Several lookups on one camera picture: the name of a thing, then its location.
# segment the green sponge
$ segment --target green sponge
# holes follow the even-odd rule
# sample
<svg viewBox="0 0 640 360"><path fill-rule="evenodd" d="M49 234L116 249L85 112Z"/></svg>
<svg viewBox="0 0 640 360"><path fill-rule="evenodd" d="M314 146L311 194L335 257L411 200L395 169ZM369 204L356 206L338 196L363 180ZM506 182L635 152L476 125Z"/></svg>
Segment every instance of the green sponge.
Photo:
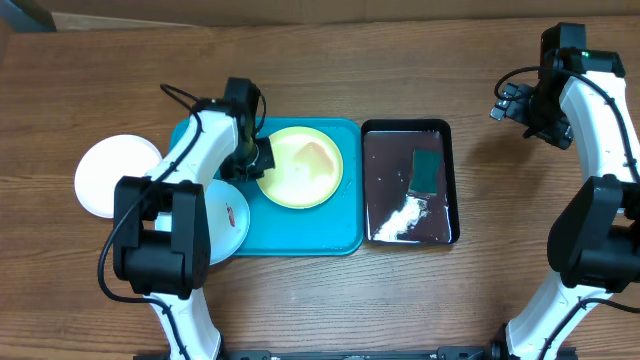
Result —
<svg viewBox="0 0 640 360"><path fill-rule="evenodd" d="M440 162L442 162L442 154L439 152L422 149L413 151L409 195L424 197L438 193Z"/></svg>

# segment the wooden tabletop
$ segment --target wooden tabletop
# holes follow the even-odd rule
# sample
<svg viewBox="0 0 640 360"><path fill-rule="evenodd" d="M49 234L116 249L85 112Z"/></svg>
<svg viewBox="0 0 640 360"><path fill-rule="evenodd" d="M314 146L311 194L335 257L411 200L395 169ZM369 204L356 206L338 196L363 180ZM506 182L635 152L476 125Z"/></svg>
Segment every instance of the wooden tabletop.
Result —
<svg viewBox="0 0 640 360"><path fill-rule="evenodd" d="M205 292L231 349L279 352L484 345L549 266L550 226L581 185L575 147L523 140L488 116L493 86L535 65L543 30L587 24L618 51L640 129L640 18L13 34L0 69L0 357L130 359L167 349L146 305L108 300L96 263L110 221L78 203L93 144L137 134L165 150L185 116L161 82L200 96L251 78L271 116L442 118L454 136L462 236L450 248L363 245L347 257L242 258ZM535 74L517 81L535 82ZM130 294L115 279L110 286ZM638 305L640 287L614 299ZM581 358L640 358L640 317L600 307L568 339Z"/></svg>

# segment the black cable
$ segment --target black cable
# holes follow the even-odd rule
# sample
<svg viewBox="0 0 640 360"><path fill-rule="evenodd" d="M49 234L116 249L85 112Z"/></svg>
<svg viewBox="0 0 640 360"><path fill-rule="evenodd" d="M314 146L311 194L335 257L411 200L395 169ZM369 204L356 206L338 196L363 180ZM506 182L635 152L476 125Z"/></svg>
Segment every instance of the black cable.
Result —
<svg viewBox="0 0 640 360"><path fill-rule="evenodd" d="M553 341L556 339L556 337L558 337L558 334L560 334L562 329L564 329L564 327L567 326L567 324L578 313L578 311L580 311L580 309L586 310L587 309L587 304L591 304L591 303L598 303L598 304L602 304L602 305L607 305L607 306L610 306L612 308L615 308L615 309L618 309L618 310L622 310L622 311L625 311L625 312L628 312L628 313L632 313L632 314L640 314L640 308L634 308L634 307L631 307L631 306L622 305L622 304L619 304L619 303L611 301L611 300L598 299L598 298L590 298L590 299L580 300L571 309L571 311L569 311L567 316L565 316L565 318L555 328L555 330L553 330L553 333L551 333L551 336L549 336L549 338L544 342L544 347L542 348L542 352L540 353L540 356L538 357L538 360L544 360L545 355L547 355L547 350L549 350L551 348L551 345L553 344Z"/></svg>
<svg viewBox="0 0 640 360"><path fill-rule="evenodd" d="M578 74L577 72L573 72L566 69L556 69L556 68L549 68L549 67L543 67L543 66L527 66L517 70L513 70L512 72L500 78L500 80L498 80L498 82L496 83L495 88L493 89L493 94L500 100L508 100L508 101L516 101L516 100L531 97L533 93L531 93L530 95L519 95L519 96L513 96L513 97L506 97L500 94L500 86L502 86L502 84L505 81L507 81L509 78L511 78L514 75L531 72L531 71L551 71L551 72L557 72L560 74L573 76L576 79L582 81L583 83L589 85L589 87L591 87L593 90L595 90L595 92L597 92L600 96L602 96L602 98L605 100L607 105L611 107L611 110L613 111L613 114L616 117L616 121L618 122L618 129L620 130L620 136L622 137L622 146L624 147L625 157L627 158L627 166L629 167L629 171L631 171L631 177L636 183L640 183L640 174L638 174L638 168L636 167L637 161L633 157L633 153L631 152L631 143L629 142L629 134L627 133L627 127L624 123L624 118L622 117L622 113L620 113L620 109L618 109L618 105L616 105L615 99L610 97L606 91L604 91L600 86L598 86L593 81L589 80L589 78L581 74Z"/></svg>
<svg viewBox="0 0 640 360"><path fill-rule="evenodd" d="M253 136L256 136L262 127L264 126L264 118L267 116L267 100L264 98L264 95L260 94L260 99L262 100L262 119L260 120L260 124L255 127L253 131Z"/></svg>
<svg viewBox="0 0 640 360"><path fill-rule="evenodd" d="M124 216L118 222L118 224L116 224L113 230L111 230L111 234L109 234L109 237L107 238L107 242L104 244L104 247L102 248L102 252L100 253L100 260L98 261L98 284L100 285L100 289L102 289L102 292L104 292L104 294L111 300L123 302L123 303L130 303L130 304L153 304L153 305L159 306L162 309L162 313L167 315L167 318L169 319L169 324L171 325L171 331L173 332L173 337L176 339L178 349L180 349L180 355L184 356L185 360L190 360L191 358L189 357L189 354L187 353L187 349L184 346L182 339L180 338L180 334L178 333L178 327L176 325L175 318L173 317L170 307L167 304L154 298L144 298L144 297L130 298L130 297L116 295L109 289L109 287L107 286L104 280L104 265L107 261L107 254L109 253L109 249L111 248L111 245L113 245L113 240L116 234L118 234L118 232L122 228L124 221L131 215L131 212L133 211L133 209L135 209L136 206L140 204L140 202L149 194L149 192L157 184L161 183L172 172L176 170L178 165L180 165L182 160L184 160L184 158L189 154L193 146L196 144L196 142L198 141L198 138L200 137L200 133L202 132L202 120L200 119L200 116L198 115L197 111L194 111L191 106L189 106L182 99L178 98L174 93L184 95L195 101L199 101L200 99L196 96L193 96L171 85L162 84L160 85L160 88L172 99L176 100L182 106L187 108L187 110L189 110L189 113L195 117L197 122L196 133L193 136L193 139L191 139L187 147L184 149L184 151L176 158L174 162L172 162L169 165L169 168L167 168L165 172L163 172L160 176L158 176L157 179L153 180L151 184L149 184L149 186L140 194L140 196L138 196L138 198L133 202L133 204L131 204L131 206L129 207L127 212L125 212Z"/></svg>

